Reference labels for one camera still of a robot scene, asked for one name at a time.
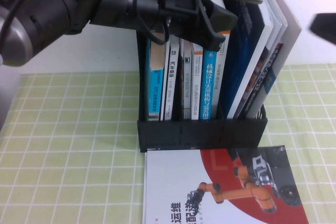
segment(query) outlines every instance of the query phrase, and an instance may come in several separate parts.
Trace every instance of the book holder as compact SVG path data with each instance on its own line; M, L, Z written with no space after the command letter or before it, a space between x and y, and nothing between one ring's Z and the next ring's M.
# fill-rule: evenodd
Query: book holder
M139 55L140 92L138 135L141 152L147 150L188 150L257 147L267 124L262 107L255 119L209 121L146 121L145 58L146 37L136 33ZM178 99L175 89L174 99Z

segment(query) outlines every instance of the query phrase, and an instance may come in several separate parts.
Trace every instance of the white wall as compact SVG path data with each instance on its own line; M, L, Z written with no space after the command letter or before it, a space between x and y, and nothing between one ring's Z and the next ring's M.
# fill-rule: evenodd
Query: white wall
M286 64L336 62L336 46L307 31L315 13L336 12L336 0L287 2L303 31ZM87 25L82 34L61 37L17 70L21 73L34 73L137 69L134 31Z
M336 46L308 31L316 13L336 13L336 0L286 0L302 27L302 33L286 64L335 63Z

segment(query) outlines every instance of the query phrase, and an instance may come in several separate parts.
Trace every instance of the green grid tablecloth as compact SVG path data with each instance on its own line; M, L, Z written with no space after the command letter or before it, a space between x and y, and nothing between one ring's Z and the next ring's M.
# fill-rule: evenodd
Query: green grid tablecloth
M336 66L284 67L260 146L285 144L310 223L336 223ZM0 133L0 223L142 219L136 72L24 75Z

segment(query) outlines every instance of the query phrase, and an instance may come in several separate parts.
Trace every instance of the blue book spine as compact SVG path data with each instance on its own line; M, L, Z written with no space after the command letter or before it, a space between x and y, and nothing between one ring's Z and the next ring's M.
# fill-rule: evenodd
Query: blue book spine
M147 105L148 119L150 121L158 121L160 116L163 69L152 70L150 65L150 40L147 40L146 47L146 89L147 89Z
M211 118L211 101L214 91L216 57L217 52L204 50L199 117L201 120L209 120Z

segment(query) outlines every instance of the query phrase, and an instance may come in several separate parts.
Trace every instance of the book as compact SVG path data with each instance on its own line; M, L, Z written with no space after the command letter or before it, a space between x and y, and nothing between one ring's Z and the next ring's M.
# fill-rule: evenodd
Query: book
M191 120L198 120L200 97L201 97L201 77L203 63L203 48L193 43L192 47L192 88L191 88Z
M175 36L170 36L170 50L169 50L169 69L168 69L168 79L167 79L167 95L165 102L165 112L164 119L169 121L172 119L173 111L173 101L175 92L175 83L178 67L178 56L180 49L180 39Z
M146 224L308 223L284 146L148 151L145 162Z
M275 48L275 50L273 51L271 57L269 58L265 68L263 69L263 71L261 72L260 76L258 77L257 81L256 81L256 84L255 86L253 87L253 90L252 92L249 94L249 97L246 99L246 102L244 104L244 107L242 109L242 111L240 112L238 118L239 119L243 119L243 118L246 118L254 100L256 99L259 91L260 91L260 88L262 85L266 85L265 87L268 87L267 83L269 83L269 81L267 83L265 83L265 80L267 80L267 77L268 77L268 72L269 70L272 68L273 66L273 63L275 62L275 60L277 59L279 53L280 53L280 50L283 46L283 43L282 42L279 42L277 47Z
M271 89L272 85L275 82L276 77L279 75L280 70L285 64L285 61L291 52L293 46L295 45L300 33L301 33L301 26L297 21L295 15L287 5L285 0L276 0L277 4L279 5L283 15L286 18L288 23L288 27L282 35L282 43L283 46L279 51L277 58L274 60L271 69L268 71L266 76L266 81L261 86L256 95L251 108L247 112L246 118L255 118L258 111L260 110L261 106L263 105L269 90Z
M224 0L224 4L238 16L230 35L220 95L224 117L232 119L273 30L273 23L265 1L253 5Z
M267 43L265 45L265 48L259 58L259 61L257 63L257 66L250 78L250 81L245 89L245 92L243 94L243 97L240 100L240 103L238 105L238 108L236 110L234 118L245 118L246 116L246 110L247 110L247 104L251 104L251 101L249 99L250 94L252 93L255 85L257 83L261 83L262 80L259 81L259 78L265 78L265 73L263 73L263 70L266 65L269 64L269 59L274 53L276 47L278 46L280 39L282 35L284 34L288 24L286 21L286 18L284 17L283 13L281 12L280 7L276 3L276 0L264 0L269 8L269 12L271 14L271 19L273 21L273 30L267 40Z
M148 121L158 121L160 116L164 45L158 45L149 39L146 46L146 107Z
M225 8L223 0L211 0L216 5ZM215 67L215 81L214 81L214 91L212 94L212 101L211 101L211 118L215 119L217 116L217 108L218 108L218 101L219 101L219 94L220 88L222 86L222 78L224 72L224 65L225 59L227 54L227 47L230 38L230 31L222 31L220 32L224 37L225 40L221 45L219 52L217 53L216 57L216 67Z
M211 119L211 102L214 92L215 66L217 52L204 50L201 98L200 98L200 120Z
M190 119L192 45L183 40L183 119Z
M164 53L165 53L165 60L164 60L164 70L163 70L163 85L162 85L162 101L161 101L161 110L160 110L160 121L164 119L165 113L165 104L167 100L166 92L168 89L167 80L168 80L168 72L169 72L169 53L170 53L170 40L168 40L164 44Z

